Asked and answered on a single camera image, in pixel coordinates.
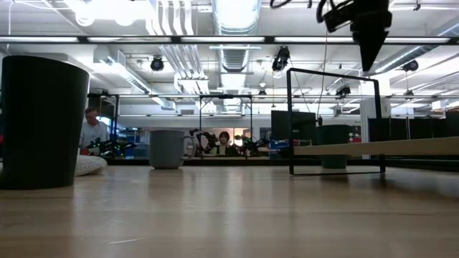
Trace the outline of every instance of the ductwork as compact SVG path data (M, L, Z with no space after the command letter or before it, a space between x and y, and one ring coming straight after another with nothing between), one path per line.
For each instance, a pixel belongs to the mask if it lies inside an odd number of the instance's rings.
M434 29L429 36L431 37L457 37L459 36L459 16ZM423 54L426 54L439 46L418 46L405 47L404 49L393 54L382 62L379 62L370 74L381 74L408 63Z
M251 35L257 30L261 0L212 0L216 34L225 36ZM219 51L221 69L243 72L248 68L250 50L222 49ZM244 87L245 75L221 75L223 88ZM224 100L228 111L236 111L231 100Z

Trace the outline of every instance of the table surface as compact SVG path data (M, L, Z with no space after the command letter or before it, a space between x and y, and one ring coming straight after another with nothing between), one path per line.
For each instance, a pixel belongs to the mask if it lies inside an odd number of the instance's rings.
M458 184L401 168L110 166L73 187L0 191L0 256L459 257Z

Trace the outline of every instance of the man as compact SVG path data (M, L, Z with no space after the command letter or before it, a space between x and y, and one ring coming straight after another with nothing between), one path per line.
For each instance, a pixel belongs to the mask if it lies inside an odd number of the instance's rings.
M91 144L91 141L95 142L97 138L100 141L110 140L108 135L107 125L97 119L98 111L89 107L85 110L86 123L83 123L80 134L80 147L85 148Z

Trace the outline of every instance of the white shirt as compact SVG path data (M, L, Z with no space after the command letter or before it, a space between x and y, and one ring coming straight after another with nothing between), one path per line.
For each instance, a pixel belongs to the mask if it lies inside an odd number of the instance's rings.
M90 125L88 123L83 123L80 134L80 146L84 148L91 144L91 141L95 142L95 139L100 138L100 141L110 140L108 135L107 125L99 121L97 125Z

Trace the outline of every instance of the ceiling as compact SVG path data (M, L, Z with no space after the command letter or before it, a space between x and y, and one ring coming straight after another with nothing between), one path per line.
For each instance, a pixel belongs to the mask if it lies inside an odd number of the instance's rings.
M63 8L58 10L43 9L51 5L40 1L12 1L0 2L0 34L12 35L147 35L145 21L139 19L129 27L122 27L113 20L97 20L89 27L80 27L75 22L75 13L72 10L64 9L67 5L63 1L50 1L53 7ZM270 9L268 0L262 0L262 9L258 23L257 34L259 35L301 35L301 36L326 36L324 24L317 24L315 9L304 7L306 1L293 1L292 8ZM422 8L413 11L415 1L394 1L391 8L394 10L390 36L427 36L433 29L451 19L458 17L459 2L449 0L421 0ZM213 34L212 13L202 11L211 9L210 0L194 0L192 2L192 24L195 34ZM349 36L349 27L344 27L329 36ZM93 64L95 45L32 45L12 44L6 49L2 45L0 51L8 50L11 54L24 53L63 53L72 57L91 72L91 88L107 89L111 93L138 94L138 91L127 83L121 76L101 68L100 64ZM168 62L161 72L152 72L149 68L150 61L154 55L161 54L158 45L110 45L111 51L121 50L127 57L127 66L133 70L142 80L149 84L149 87L156 92L164 94L175 94L173 87L175 71ZM250 59L248 72L245 80L244 93L256 94L260 89L259 84L266 84L267 94L286 94L285 75L281 78L273 78L270 65L273 55L276 54L279 46L263 45L260 50L253 50ZM381 62L390 57L404 46L383 46L376 62ZM291 45L289 46L291 62L290 67L297 67L310 70L325 70L344 74L360 64L359 47L346 45ZM209 45L198 45L199 57L203 64L205 75L209 78L209 89L216 90L220 87L219 63L217 52L209 49ZM434 68L425 69L437 64L449 57L459 54L459 46L438 47L433 51L417 58L420 68L414 75L411 72L405 74L403 71L391 71L387 76L391 82L392 93L403 93L408 87L420 85L426 82L434 82L451 72L457 72L459 59L451 59L449 62L438 65ZM299 93L299 87L307 94L321 94L323 88L330 86L335 78L322 78L298 74L293 78L293 91ZM358 82L347 82L351 85L352 93L358 93ZM459 79L428 88L422 94L435 94L446 90L459 90ZM149 100L131 100L129 104L146 104Z

